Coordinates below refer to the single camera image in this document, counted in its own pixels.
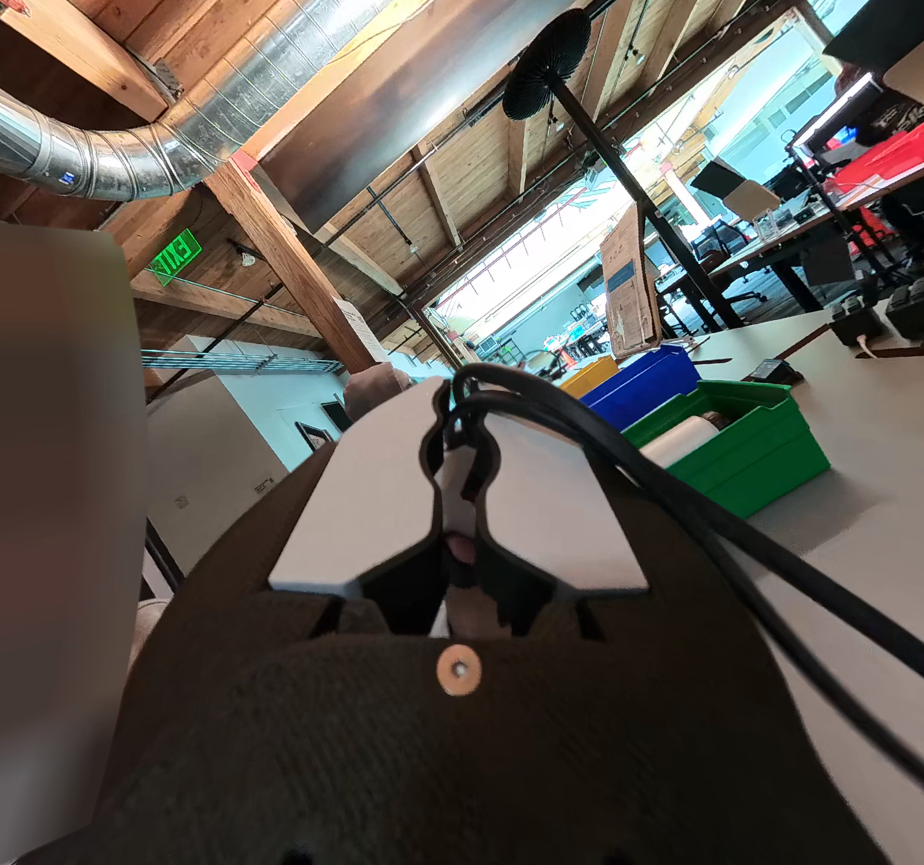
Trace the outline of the small black device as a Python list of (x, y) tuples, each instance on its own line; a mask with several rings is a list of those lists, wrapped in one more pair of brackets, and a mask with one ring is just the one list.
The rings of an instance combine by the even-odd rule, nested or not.
[(754, 370), (743, 378), (743, 382), (771, 386), (794, 387), (805, 380), (788, 361), (766, 359), (756, 365)]

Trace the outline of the silver ceiling duct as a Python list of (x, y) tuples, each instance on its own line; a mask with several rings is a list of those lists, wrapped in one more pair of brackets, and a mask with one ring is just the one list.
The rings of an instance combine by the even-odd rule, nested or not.
[(2, 173), (69, 198), (179, 194), (213, 175), (393, 1), (277, 0), (144, 127), (79, 129), (2, 91)]

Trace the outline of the white paper roll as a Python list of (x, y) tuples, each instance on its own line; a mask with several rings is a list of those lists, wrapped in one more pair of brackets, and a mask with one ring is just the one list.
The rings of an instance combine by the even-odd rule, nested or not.
[(674, 466), (722, 431), (722, 419), (691, 416), (641, 446), (641, 455), (662, 468)]

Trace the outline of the black floor lamp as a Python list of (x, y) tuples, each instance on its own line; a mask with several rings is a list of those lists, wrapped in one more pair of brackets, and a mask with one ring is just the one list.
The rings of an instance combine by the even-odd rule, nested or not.
[(590, 33), (590, 18), (581, 8), (570, 9), (548, 24), (521, 55), (508, 78), (502, 97), (505, 115), (514, 121), (524, 121), (551, 101), (558, 100), (644, 218), (653, 224), (665, 247), (674, 253), (696, 290), (710, 303), (725, 326), (730, 329), (744, 327), (744, 321), (710, 280), (683, 236), (658, 210), (619, 155), (618, 148), (569, 89), (567, 82), (583, 57)]

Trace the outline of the person's left hand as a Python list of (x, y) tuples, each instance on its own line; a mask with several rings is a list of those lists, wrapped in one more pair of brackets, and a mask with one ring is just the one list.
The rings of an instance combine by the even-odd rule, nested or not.
[(445, 594), (447, 623), (463, 640), (508, 640), (509, 626), (501, 624), (496, 601), (480, 588), (474, 542), (456, 533), (445, 535), (449, 585)]

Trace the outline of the green exit sign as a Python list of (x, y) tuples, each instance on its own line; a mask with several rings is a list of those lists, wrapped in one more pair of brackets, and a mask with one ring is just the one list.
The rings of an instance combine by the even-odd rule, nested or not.
[(156, 254), (145, 270), (152, 273), (161, 286), (168, 286), (201, 254), (202, 244), (187, 227)]

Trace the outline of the yellow plastic bin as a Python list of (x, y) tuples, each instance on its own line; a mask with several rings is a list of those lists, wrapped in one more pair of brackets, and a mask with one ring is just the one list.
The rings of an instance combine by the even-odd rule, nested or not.
[(619, 364), (609, 356), (595, 359), (563, 380), (559, 388), (580, 399), (619, 373)]

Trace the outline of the blue plastic bin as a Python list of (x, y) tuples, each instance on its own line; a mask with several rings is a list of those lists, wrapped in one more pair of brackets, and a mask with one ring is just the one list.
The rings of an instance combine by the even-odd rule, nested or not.
[(694, 392), (699, 380), (700, 374), (687, 351), (660, 347), (621, 366), (616, 375), (589, 390), (579, 401), (622, 432), (665, 402)]

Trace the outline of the black and cardboard panel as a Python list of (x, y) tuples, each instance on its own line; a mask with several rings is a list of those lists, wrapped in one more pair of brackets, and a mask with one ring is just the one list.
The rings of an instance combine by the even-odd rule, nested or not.
[(783, 200), (757, 181), (744, 178), (719, 159), (710, 161), (690, 183), (692, 189), (722, 201), (741, 220), (754, 223), (781, 207)]

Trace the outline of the red plastic bin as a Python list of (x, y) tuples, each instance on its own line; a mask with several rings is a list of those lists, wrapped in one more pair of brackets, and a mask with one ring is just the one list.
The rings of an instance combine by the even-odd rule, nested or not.
[(896, 132), (836, 171), (824, 183), (828, 194), (842, 197), (855, 189), (898, 178), (923, 163), (923, 124)]

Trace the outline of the green plastic bin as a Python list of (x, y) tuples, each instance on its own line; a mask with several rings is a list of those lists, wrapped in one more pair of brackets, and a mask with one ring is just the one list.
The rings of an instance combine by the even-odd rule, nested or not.
[(831, 469), (789, 386), (699, 381), (623, 430), (637, 448), (683, 421), (717, 412), (728, 424), (667, 470), (748, 518)]

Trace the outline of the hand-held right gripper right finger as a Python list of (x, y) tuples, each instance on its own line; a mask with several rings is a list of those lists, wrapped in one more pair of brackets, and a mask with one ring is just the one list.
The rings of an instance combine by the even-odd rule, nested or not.
[(580, 446), (502, 414), (483, 416), (479, 431), (490, 466), (476, 513), (489, 547), (562, 593), (609, 597), (649, 589)]

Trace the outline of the white paper notice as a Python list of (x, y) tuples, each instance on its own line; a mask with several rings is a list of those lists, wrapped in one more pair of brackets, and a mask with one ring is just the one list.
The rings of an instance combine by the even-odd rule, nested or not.
[(369, 352), (376, 363), (390, 363), (389, 354), (376, 338), (372, 328), (365, 321), (359, 310), (350, 302), (337, 298), (334, 301), (346, 318), (347, 323), (358, 337), (364, 349)]

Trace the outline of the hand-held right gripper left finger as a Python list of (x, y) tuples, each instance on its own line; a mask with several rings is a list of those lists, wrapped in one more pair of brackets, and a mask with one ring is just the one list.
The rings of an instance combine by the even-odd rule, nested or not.
[(361, 596), (443, 527), (434, 473), (449, 381), (431, 377), (341, 435), (268, 583), (278, 592)]

